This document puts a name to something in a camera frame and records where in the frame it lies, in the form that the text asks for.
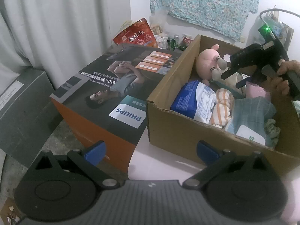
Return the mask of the pink plush toy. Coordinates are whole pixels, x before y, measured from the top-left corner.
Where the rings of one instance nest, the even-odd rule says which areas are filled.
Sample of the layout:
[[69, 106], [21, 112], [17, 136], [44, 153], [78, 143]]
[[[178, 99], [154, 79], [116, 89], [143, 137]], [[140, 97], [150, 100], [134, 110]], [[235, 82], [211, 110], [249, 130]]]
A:
[[219, 45], [215, 44], [211, 48], [203, 50], [196, 61], [196, 71], [201, 78], [201, 82], [207, 86], [210, 81], [218, 81], [221, 74], [227, 68], [227, 62], [218, 53]]

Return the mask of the blue knitted towel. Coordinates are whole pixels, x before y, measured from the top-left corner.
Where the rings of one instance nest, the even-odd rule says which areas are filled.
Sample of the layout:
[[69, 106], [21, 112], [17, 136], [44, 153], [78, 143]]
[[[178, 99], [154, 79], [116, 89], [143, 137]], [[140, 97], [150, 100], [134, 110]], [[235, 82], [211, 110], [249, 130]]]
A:
[[275, 114], [274, 105], [263, 97], [235, 100], [231, 113], [232, 118], [224, 130], [236, 135], [239, 127], [245, 125], [266, 140], [264, 124]]

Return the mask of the blue white snack packet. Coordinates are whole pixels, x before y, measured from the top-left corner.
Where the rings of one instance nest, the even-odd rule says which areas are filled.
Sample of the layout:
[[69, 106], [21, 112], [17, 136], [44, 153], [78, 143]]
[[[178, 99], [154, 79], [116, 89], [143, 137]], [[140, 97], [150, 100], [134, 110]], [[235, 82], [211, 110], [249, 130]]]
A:
[[181, 88], [170, 110], [195, 121], [209, 123], [215, 101], [216, 93], [207, 85], [194, 80]]

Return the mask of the orange striped white cloth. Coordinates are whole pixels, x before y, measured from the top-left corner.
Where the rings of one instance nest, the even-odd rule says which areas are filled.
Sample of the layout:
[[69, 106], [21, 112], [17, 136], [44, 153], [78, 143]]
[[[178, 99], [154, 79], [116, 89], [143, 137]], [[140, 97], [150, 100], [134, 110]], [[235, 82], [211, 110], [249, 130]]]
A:
[[224, 128], [231, 120], [231, 111], [234, 104], [233, 94], [224, 88], [216, 91], [216, 104], [209, 123], [217, 128]]

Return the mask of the green patterned scrunchie cloth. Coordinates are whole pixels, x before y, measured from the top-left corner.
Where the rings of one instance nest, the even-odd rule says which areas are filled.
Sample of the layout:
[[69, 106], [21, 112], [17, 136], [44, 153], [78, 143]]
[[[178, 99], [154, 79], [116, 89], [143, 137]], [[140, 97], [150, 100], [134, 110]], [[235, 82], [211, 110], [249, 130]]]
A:
[[276, 126], [274, 119], [268, 119], [264, 124], [264, 131], [266, 134], [265, 145], [269, 148], [275, 149], [278, 144], [281, 129]]

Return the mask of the blue water bottle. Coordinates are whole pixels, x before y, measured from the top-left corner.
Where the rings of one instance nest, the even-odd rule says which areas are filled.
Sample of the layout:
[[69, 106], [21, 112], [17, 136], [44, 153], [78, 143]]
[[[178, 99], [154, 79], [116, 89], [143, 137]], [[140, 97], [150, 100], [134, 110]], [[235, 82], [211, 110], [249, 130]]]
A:
[[264, 38], [265, 42], [269, 42], [272, 40], [271, 32], [274, 34], [276, 38], [280, 38], [280, 34], [282, 32], [283, 26], [277, 22], [274, 21], [270, 17], [263, 17], [264, 24], [262, 27], [258, 29], [260, 34], [262, 35], [262, 38]]

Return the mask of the white plastic bag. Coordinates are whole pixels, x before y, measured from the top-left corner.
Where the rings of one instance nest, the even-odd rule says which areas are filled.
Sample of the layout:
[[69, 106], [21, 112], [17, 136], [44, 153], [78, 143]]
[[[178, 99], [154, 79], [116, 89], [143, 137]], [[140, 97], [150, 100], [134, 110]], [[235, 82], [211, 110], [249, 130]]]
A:
[[300, 118], [300, 101], [299, 100], [295, 100], [295, 101], [292, 101], [293, 102], [293, 105], [296, 109], [296, 112], [297, 112], [297, 116], [298, 118]]

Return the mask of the brown cardboard box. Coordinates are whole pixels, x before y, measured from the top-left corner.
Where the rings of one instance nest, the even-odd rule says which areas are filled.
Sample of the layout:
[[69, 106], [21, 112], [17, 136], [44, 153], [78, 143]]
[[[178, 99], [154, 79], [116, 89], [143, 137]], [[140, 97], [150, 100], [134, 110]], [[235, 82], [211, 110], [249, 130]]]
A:
[[190, 79], [200, 52], [215, 44], [220, 45], [221, 56], [234, 54], [240, 50], [232, 44], [217, 39], [196, 36], [148, 97], [147, 118], [150, 143], [197, 163], [200, 159], [196, 154], [196, 144], [200, 140], [218, 149], [232, 150], [238, 155], [249, 155], [258, 150], [265, 155], [279, 175], [284, 176], [292, 171], [299, 172], [299, 118], [288, 97], [274, 95], [271, 98], [277, 110], [274, 118], [281, 129], [275, 149], [237, 137], [170, 110], [177, 94]]

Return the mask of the large Philips printed box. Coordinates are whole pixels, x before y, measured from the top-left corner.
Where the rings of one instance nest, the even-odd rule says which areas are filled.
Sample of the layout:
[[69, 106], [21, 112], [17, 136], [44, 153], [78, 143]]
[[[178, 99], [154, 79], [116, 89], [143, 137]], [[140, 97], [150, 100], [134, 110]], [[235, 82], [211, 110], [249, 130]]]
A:
[[147, 126], [147, 98], [179, 57], [159, 48], [118, 45], [50, 97], [84, 147], [103, 141], [105, 160], [126, 172]]

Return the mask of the red gift bag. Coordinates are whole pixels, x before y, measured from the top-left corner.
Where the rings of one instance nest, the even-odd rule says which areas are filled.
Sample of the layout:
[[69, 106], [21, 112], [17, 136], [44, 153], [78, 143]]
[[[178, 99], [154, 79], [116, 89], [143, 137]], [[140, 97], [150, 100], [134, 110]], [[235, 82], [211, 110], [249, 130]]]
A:
[[112, 41], [116, 45], [129, 43], [158, 48], [155, 36], [145, 18], [123, 29]]

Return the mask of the floral blue wall cloth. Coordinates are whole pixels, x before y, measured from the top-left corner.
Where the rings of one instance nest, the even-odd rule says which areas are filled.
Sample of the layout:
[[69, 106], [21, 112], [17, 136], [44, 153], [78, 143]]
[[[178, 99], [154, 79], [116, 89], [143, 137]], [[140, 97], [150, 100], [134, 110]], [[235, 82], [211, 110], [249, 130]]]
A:
[[150, 0], [151, 11], [166, 9], [168, 15], [210, 29], [237, 41], [259, 0]]

